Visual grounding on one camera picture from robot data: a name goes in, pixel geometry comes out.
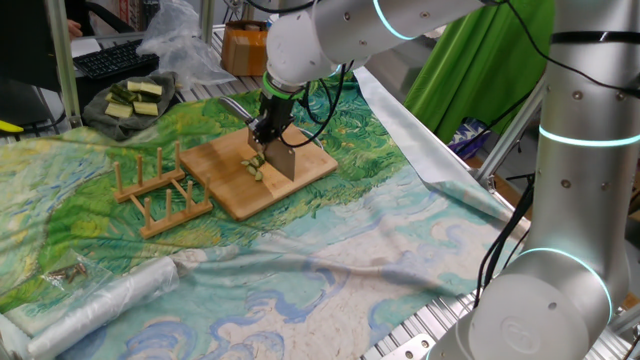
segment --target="wooden cutting board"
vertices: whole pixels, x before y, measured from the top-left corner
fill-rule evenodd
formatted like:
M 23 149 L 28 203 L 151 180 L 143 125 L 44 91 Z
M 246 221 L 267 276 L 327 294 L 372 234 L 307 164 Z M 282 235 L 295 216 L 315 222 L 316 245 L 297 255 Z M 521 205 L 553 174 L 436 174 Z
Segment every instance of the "wooden cutting board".
M 312 143 L 295 150 L 294 181 L 269 163 L 260 168 L 263 181 L 256 181 L 240 164 L 256 155 L 247 144 L 248 131 L 244 128 L 180 153 L 182 166 L 201 184 L 209 177 L 211 195 L 237 221 L 246 220 L 338 168 L 329 154 Z M 307 140 L 293 125 L 284 132 L 284 138 L 291 144 Z

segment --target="black keyboard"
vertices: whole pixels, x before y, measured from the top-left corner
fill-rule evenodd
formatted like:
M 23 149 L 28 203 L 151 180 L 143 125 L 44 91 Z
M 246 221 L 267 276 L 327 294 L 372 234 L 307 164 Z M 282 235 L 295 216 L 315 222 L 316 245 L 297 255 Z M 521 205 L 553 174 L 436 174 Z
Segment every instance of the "black keyboard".
M 158 56 L 138 55 L 136 49 L 142 40 L 116 45 L 87 55 L 73 58 L 75 66 L 91 79 L 102 79 L 140 66 L 158 63 Z

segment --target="orange container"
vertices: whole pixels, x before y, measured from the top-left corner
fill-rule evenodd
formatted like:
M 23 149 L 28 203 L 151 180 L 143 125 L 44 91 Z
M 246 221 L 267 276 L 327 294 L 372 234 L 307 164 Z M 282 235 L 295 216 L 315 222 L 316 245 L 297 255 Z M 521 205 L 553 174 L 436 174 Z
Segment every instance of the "orange container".
M 222 66 L 235 76 L 262 76 L 267 69 L 267 23 L 227 23 L 222 43 Z

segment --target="green curtain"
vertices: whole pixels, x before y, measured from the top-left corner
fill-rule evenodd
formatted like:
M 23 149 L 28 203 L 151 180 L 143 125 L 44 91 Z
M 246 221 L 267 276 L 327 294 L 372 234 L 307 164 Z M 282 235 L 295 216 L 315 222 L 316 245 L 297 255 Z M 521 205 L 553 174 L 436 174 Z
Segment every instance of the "green curtain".
M 536 44 L 548 53 L 553 0 L 511 1 Z M 447 27 L 405 106 L 448 143 L 463 118 L 488 124 L 531 91 L 545 64 L 508 6 L 485 7 Z M 501 131 L 515 114 L 495 130 Z

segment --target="cucumber piece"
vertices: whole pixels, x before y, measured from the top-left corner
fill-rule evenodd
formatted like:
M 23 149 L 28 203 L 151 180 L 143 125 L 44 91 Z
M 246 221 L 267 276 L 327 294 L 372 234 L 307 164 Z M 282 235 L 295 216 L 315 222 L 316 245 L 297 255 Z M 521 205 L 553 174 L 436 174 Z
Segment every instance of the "cucumber piece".
M 260 164 L 260 161 L 258 161 L 258 159 L 256 159 L 255 157 L 251 158 L 249 162 L 251 163 L 251 166 L 253 166 L 256 169 L 260 168 L 260 166 L 262 165 Z
M 147 95 L 147 94 L 138 94 L 142 97 L 142 102 L 154 102 L 159 103 L 162 100 L 162 97 L 155 95 Z
M 141 83 L 140 92 L 150 95 L 160 96 L 162 95 L 162 86 L 151 83 Z
M 138 92 L 140 91 L 140 86 L 142 86 L 142 83 L 127 81 L 127 90 L 129 91 Z
M 109 91 L 120 96 L 121 98 L 125 99 L 128 102 L 132 102 L 137 98 L 136 94 L 132 93 L 131 91 L 123 88 L 118 84 L 111 85 L 111 89 L 109 89 Z
M 104 113 L 117 118 L 128 118 L 133 114 L 133 108 L 127 105 L 110 103 Z
M 258 170 L 256 170 L 256 168 L 251 165 L 247 165 L 247 171 L 253 176 L 256 176 L 256 174 L 258 173 Z
M 158 104 L 135 101 L 133 107 L 136 110 L 136 114 L 158 116 Z
M 264 159 L 263 156 L 260 156 L 260 154 L 254 156 L 254 159 L 256 159 L 256 161 L 258 162 L 258 164 L 260 164 L 258 167 L 261 167 L 262 165 L 264 165 L 264 163 L 266 162 L 266 160 Z
M 113 103 L 113 104 L 120 104 L 120 105 L 129 105 L 128 102 L 126 102 L 123 98 L 121 98 L 120 96 L 114 94 L 114 93 L 109 93 L 107 94 L 107 97 L 104 98 L 105 100 L 107 100 L 107 102 Z

